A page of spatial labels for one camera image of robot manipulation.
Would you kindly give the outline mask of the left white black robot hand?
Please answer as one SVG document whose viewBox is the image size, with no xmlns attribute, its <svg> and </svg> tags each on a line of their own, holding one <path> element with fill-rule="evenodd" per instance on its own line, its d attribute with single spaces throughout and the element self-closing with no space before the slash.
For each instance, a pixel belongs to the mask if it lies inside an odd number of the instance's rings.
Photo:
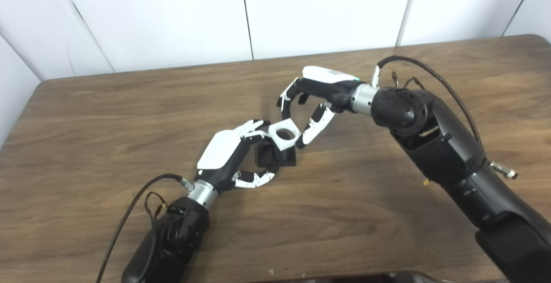
<svg viewBox="0 0 551 283">
<path fill-rule="evenodd" d="M 229 130 L 217 132 L 197 163 L 194 181 L 202 181 L 214 187 L 218 193 L 233 187 L 254 189 L 269 183 L 280 166 L 273 163 L 262 172 L 240 170 L 240 165 L 254 144 L 272 137 L 262 130 L 268 121 L 252 119 Z"/>
</svg>

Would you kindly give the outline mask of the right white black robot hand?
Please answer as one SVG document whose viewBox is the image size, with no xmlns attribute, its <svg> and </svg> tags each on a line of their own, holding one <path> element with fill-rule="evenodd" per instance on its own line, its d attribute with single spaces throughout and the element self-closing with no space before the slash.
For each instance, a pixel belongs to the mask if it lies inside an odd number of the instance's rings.
<svg viewBox="0 0 551 283">
<path fill-rule="evenodd" d="M 298 98 L 303 105 L 310 96 L 324 100 L 315 109 L 295 147 L 303 149 L 325 130 L 335 114 L 352 110 L 352 93 L 362 85 L 357 77 L 336 70 L 318 66 L 305 66 L 302 77 L 295 78 L 280 95 L 277 106 L 281 108 L 282 119 L 291 118 L 291 103 Z"/>
</svg>

